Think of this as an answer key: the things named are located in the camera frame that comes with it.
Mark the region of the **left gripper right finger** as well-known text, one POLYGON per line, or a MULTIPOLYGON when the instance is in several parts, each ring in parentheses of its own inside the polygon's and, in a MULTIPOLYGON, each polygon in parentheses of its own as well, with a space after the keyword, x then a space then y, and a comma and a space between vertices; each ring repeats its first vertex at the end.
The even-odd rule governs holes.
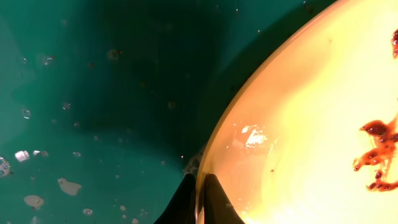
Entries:
POLYGON ((244 224, 215 174, 207 174, 203 190, 204 224, 244 224))

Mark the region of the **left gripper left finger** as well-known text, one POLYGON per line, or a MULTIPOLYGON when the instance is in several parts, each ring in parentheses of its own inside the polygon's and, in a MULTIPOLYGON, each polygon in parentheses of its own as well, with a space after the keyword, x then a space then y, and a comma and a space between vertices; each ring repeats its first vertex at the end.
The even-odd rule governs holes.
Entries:
POLYGON ((169 204, 154 224, 195 224, 195 176, 184 176, 169 204))

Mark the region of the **yellow-green plate with sauce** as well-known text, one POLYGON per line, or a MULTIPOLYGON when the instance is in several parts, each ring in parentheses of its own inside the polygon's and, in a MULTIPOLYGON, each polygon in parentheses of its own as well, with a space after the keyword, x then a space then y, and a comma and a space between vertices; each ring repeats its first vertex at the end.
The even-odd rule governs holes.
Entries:
POLYGON ((397 1, 337 1, 279 47, 224 112, 197 177, 217 176, 245 223, 396 223, 397 191, 370 192, 360 127, 397 115, 397 1))

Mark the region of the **teal plastic serving tray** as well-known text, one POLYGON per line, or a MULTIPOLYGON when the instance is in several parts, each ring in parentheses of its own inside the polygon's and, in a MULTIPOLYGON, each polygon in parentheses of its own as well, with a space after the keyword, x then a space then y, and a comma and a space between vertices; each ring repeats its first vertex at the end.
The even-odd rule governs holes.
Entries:
POLYGON ((1 222, 154 223, 329 1, 2 1, 1 222))

